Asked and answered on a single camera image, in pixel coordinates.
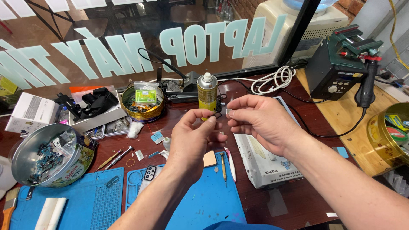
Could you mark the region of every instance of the control button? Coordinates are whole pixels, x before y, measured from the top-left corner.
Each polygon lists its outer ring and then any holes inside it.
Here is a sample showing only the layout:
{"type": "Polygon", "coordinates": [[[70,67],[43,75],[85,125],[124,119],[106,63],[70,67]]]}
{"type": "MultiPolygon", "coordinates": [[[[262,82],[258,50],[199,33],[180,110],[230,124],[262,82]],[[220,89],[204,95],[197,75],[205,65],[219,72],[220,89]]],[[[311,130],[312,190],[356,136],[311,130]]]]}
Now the control button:
{"type": "Polygon", "coordinates": [[[328,87],[328,92],[336,92],[338,90],[338,86],[330,86],[328,87]]]}

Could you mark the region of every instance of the glass window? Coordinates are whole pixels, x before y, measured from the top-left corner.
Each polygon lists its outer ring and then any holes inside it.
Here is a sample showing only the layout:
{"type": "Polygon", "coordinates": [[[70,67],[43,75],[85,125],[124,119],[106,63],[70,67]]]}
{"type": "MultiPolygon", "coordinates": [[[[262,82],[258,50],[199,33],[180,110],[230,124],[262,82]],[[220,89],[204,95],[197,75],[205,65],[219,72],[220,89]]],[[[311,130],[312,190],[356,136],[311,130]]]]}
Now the glass window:
{"type": "MultiPolygon", "coordinates": [[[[25,92],[54,99],[59,92],[70,95],[71,86],[119,88],[153,80],[159,67],[163,78],[180,78],[142,58],[139,48],[184,74],[273,65],[290,39],[302,2],[0,0],[0,74],[25,92]]],[[[341,20],[313,19],[295,56],[312,55],[327,33],[345,26],[346,16],[328,9],[341,20]]]]}

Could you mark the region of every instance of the glue bottle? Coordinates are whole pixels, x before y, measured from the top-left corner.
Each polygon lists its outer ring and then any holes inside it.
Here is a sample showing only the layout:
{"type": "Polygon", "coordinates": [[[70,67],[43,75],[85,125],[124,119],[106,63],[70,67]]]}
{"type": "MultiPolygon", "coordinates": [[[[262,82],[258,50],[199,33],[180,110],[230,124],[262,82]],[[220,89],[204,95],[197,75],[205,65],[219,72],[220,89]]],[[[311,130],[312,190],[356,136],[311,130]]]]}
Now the glue bottle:
{"type": "Polygon", "coordinates": [[[168,151],[168,152],[171,150],[171,141],[172,141],[172,139],[170,139],[170,138],[165,138],[163,140],[163,147],[165,147],[166,151],[168,151]]]}

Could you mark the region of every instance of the black strap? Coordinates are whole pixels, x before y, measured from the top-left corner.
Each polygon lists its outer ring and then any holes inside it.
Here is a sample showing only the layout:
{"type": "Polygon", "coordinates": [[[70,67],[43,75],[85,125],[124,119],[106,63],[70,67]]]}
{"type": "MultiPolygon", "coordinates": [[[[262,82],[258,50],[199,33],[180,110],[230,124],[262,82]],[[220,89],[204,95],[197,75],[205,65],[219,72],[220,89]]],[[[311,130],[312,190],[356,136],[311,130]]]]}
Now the black strap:
{"type": "Polygon", "coordinates": [[[87,103],[87,109],[81,113],[81,119],[96,117],[118,104],[116,98],[107,88],[98,88],[93,94],[85,94],[82,100],[87,103]]]}

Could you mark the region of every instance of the phone case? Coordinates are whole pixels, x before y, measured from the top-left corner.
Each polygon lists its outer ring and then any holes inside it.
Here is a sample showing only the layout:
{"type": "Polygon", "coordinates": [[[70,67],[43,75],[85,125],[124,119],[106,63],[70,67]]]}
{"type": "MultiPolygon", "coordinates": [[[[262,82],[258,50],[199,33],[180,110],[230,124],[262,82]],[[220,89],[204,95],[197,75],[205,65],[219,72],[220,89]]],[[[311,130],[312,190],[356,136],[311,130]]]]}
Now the phone case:
{"type": "Polygon", "coordinates": [[[146,167],[144,178],[142,179],[141,187],[139,188],[138,195],[155,179],[162,171],[163,167],[156,165],[148,165],[146,167]]]}

